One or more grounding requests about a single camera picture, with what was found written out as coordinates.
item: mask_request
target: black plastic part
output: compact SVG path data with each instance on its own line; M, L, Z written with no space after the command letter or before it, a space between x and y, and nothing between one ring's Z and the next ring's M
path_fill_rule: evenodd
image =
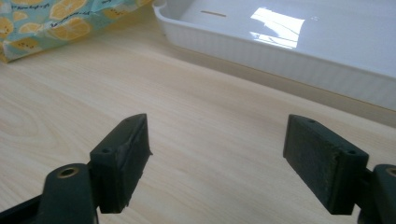
M396 166L377 165L373 170L372 185L382 223L396 223Z
M352 213L367 153L315 120L290 115L283 156L331 214Z
M123 120L91 152L89 165L102 213L120 213L128 205L150 155L145 114Z
M47 175L36 224L98 223L88 166L75 163Z
M0 213L2 224L31 224L35 218L40 204L40 196L36 196L24 203L20 203Z

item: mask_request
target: wood grain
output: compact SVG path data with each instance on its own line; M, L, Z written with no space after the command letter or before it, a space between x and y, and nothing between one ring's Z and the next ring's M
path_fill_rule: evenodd
M0 210L39 194L53 169L88 162L122 119L147 113L154 156L130 206L101 223L356 223L359 209L329 215L282 158L288 114L344 136L371 155L370 168L396 163L396 130L236 74L248 71L172 47L150 7L1 64Z

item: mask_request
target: white tray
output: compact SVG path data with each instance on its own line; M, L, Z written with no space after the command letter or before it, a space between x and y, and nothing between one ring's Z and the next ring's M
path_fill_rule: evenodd
M156 0L174 45L396 110L394 0Z

